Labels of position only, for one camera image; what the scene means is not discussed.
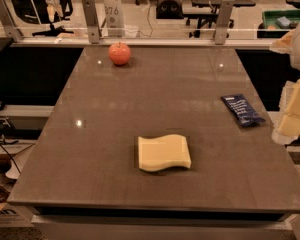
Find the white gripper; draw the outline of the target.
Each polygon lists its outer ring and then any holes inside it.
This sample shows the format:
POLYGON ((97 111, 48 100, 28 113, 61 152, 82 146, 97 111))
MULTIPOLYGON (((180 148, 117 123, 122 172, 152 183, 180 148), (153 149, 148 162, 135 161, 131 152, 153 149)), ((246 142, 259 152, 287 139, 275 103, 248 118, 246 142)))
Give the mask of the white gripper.
MULTIPOLYGON (((295 30, 275 40, 269 50, 279 54, 289 54, 291 66, 300 71, 300 23, 295 30)), ((287 81, 283 87, 278 117, 274 122, 272 139, 286 145, 300 136, 300 79, 294 83, 287 81)))

